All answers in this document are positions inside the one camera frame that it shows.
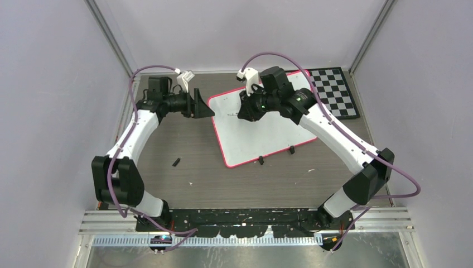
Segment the pink framed whiteboard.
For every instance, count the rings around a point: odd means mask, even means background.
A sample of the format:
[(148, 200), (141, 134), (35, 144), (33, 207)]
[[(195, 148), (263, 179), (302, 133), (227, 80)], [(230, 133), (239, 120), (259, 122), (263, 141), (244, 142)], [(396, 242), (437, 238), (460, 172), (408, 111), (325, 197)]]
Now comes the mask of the pink framed whiteboard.
[(211, 96), (208, 106), (215, 112), (211, 118), (224, 164), (234, 168), (312, 142), (317, 137), (310, 131), (283, 118), (278, 112), (269, 112), (256, 122), (228, 116), (240, 109), (239, 93), (245, 87)]

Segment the black marker cap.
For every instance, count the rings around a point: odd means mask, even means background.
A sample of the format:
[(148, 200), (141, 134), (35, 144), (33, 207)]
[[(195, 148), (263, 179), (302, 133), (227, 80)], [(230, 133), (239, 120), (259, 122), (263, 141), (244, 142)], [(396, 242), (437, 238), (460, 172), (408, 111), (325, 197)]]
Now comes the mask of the black marker cap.
[(180, 161), (181, 161), (181, 159), (180, 159), (180, 158), (177, 158), (177, 159), (173, 162), (172, 166), (173, 166), (173, 167), (176, 167), (176, 166), (180, 163)]

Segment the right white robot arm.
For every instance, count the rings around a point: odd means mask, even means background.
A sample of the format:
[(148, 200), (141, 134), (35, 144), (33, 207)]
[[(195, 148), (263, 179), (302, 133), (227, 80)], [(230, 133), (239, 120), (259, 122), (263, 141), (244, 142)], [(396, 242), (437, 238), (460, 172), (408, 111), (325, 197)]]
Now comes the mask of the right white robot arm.
[(394, 153), (365, 143), (317, 102), (313, 90), (295, 89), (282, 68), (274, 66), (261, 73), (246, 68), (238, 71), (236, 78), (245, 83), (245, 91), (239, 94), (239, 119), (255, 122), (269, 112), (278, 112), (324, 142), (352, 172), (353, 176), (318, 207), (315, 218), (319, 226), (333, 229), (346, 211), (366, 205), (389, 181)]

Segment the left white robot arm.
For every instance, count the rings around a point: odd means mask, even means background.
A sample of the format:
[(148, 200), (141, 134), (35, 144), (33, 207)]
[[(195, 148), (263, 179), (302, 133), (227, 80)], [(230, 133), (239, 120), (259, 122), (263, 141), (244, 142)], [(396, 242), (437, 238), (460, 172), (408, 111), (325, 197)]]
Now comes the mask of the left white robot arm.
[(181, 113), (186, 118), (213, 117), (215, 113), (203, 101), (199, 89), (189, 93), (193, 72), (177, 76), (178, 93), (171, 89), (171, 78), (149, 78), (144, 98), (136, 104), (136, 112), (125, 132), (105, 156), (91, 162), (95, 195), (102, 203), (120, 204), (149, 216), (149, 223), (158, 231), (171, 224), (171, 212), (166, 201), (154, 197), (144, 188), (137, 169), (141, 152), (169, 113)]

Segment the black white checkerboard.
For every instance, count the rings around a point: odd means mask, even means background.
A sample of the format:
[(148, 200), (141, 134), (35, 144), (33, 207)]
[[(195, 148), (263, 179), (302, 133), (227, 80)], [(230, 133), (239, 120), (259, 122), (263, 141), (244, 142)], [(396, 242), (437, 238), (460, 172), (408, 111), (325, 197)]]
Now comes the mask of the black white checkerboard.
[(307, 69), (311, 83), (322, 103), (339, 120), (360, 118), (341, 67)]

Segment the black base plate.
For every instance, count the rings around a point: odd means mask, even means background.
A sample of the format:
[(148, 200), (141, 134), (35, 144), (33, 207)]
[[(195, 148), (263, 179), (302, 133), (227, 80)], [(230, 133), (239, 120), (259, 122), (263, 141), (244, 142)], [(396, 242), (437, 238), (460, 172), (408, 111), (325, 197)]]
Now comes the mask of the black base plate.
[(275, 238), (311, 237), (316, 232), (340, 234), (350, 227), (354, 216), (346, 211), (341, 217), (323, 220), (312, 208), (250, 209), (173, 209), (161, 218), (136, 216), (136, 231), (158, 231), (156, 223), (179, 237), (251, 238), (271, 232)]

